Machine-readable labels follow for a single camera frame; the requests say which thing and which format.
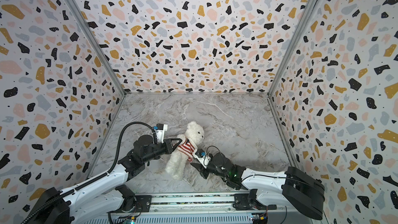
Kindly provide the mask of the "red white striped sweater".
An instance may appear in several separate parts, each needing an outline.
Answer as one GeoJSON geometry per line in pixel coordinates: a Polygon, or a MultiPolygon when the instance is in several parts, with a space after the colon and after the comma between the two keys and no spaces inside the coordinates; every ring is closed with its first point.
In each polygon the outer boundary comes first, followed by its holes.
{"type": "Polygon", "coordinates": [[[177,150],[187,157],[188,162],[193,161],[193,153],[196,149],[197,145],[187,137],[185,137],[185,140],[177,147],[177,150]]]}

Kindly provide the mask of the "white plush teddy bear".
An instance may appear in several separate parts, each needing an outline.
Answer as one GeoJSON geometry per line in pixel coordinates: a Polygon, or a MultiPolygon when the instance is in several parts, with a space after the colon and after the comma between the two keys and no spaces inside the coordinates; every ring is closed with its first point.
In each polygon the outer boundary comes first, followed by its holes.
{"type": "Polygon", "coordinates": [[[185,166],[193,161],[194,151],[205,139],[205,132],[196,121],[188,123],[184,134],[179,134],[178,139],[182,142],[170,156],[165,171],[174,179],[182,180],[185,166]]]}

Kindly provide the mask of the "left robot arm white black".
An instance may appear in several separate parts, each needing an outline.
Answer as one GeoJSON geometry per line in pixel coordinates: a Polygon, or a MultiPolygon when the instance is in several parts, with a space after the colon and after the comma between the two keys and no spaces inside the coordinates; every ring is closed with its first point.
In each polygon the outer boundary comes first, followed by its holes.
{"type": "Polygon", "coordinates": [[[136,194],[125,183],[142,172],[151,160],[171,154],[182,141],[173,138],[154,144],[150,135],[141,136],[110,172],[59,191],[46,190],[23,223],[80,224],[103,213],[128,212],[139,207],[136,194]]]}

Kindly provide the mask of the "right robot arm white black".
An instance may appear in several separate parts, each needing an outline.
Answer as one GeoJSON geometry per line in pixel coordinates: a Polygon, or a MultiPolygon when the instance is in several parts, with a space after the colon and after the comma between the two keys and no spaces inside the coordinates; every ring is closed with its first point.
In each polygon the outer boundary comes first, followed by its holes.
{"type": "Polygon", "coordinates": [[[220,177],[234,190],[247,190],[246,198],[235,198],[236,210],[270,210],[274,206],[294,207],[314,220],[322,220],[325,188],[323,184],[296,167],[282,172],[262,172],[233,164],[221,152],[215,155],[197,149],[191,165],[203,178],[220,177]]]}

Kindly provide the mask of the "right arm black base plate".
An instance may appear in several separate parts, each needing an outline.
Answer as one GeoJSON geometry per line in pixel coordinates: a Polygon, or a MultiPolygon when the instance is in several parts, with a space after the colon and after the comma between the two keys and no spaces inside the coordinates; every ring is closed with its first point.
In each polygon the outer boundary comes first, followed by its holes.
{"type": "Polygon", "coordinates": [[[255,199],[255,197],[251,194],[235,194],[233,208],[238,211],[248,211],[248,210],[276,210],[277,206],[272,205],[263,205],[259,201],[255,199]]]}

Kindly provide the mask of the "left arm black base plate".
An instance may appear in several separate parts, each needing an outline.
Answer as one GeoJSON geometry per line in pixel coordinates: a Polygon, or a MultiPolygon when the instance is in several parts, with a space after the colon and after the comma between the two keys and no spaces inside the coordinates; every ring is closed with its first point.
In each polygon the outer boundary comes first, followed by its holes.
{"type": "Polygon", "coordinates": [[[152,195],[135,195],[122,199],[121,206],[112,213],[148,213],[151,207],[152,195]]]}

